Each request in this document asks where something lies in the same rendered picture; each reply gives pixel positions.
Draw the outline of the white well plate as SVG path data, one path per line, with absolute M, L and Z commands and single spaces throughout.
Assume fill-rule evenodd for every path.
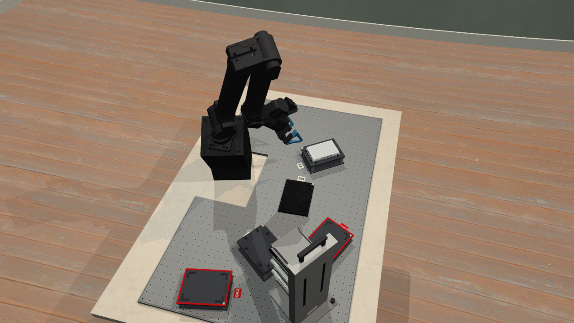
M 313 163 L 316 160 L 324 160 L 333 156 L 340 155 L 339 150 L 332 140 L 309 146 L 306 148 L 306 150 Z
M 277 274 L 277 272 L 275 272 L 274 269 L 271 270 L 271 273 L 274 274 L 274 276 L 278 279 L 278 281 L 280 281 L 280 283 L 284 286 L 284 288 L 287 290 L 288 292 L 288 286 L 285 284 L 285 282 L 281 279 L 281 277 Z
M 279 273 L 283 276 L 283 278 L 288 282 L 288 276 L 285 274 L 285 272 L 281 269 L 281 267 L 274 261 L 274 259 L 270 260 L 271 264 L 273 264 L 273 266 L 275 267 L 275 269 L 277 269 L 279 271 Z

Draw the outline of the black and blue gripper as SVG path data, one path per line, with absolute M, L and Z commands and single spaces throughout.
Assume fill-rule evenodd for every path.
M 296 130 L 294 130 L 292 133 L 290 133 L 290 134 L 286 137 L 285 134 L 287 133 L 287 131 L 290 131 L 290 130 L 292 129 L 292 126 L 294 125 L 294 123 L 293 123 L 292 120 L 289 118 L 289 116 L 286 116 L 285 118 L 286 118 L 287 121 L 290 122 L 290 123 L 288 124 L 288 126 L 285 127 L 284 130 L 281 130 L 281 129 L 279 129 L 278 127 L 275 127 L 275 126 L 274 126 L 275 120 L 274 120 L 274 123 L 272 123 L 272 125 L 271 125 L 269 128 L 275 131 L 275 133 L 277 134 L 278 138 L 279 138 L 281 141 L 283 141 L 283 143 L 284 143 L 285 145 L 289 145 L 289 144 L 292 144 L 292 143 L 299 143 L 299 142 L 303 141 L 303 138 L 299 135 L 299 133 L 298 133 Z M 293 139 L 294 137 L 296 137 L 296 136 L 299 138 L 299 140 L 292 140 L 292 139 Z

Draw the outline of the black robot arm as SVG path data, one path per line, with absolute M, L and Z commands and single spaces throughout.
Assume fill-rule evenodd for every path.
M 227 71 L 221 94 L 207 109 L 210 136 L 207 146 L 229 152 L 237 132 L 236 109 L 249 76 L 246 100 L 240 109 L 246 127 L 270 127 L 275 120 L 274 126 L 284 130 L 289 124 L 285 117 L 297 112 L 298 108 L 288 97 L 264 104 L 270 83 L 278 79 L 282 64 L 271 34 L 258 31 L 252 38 L 228 45 L 226 53 Z

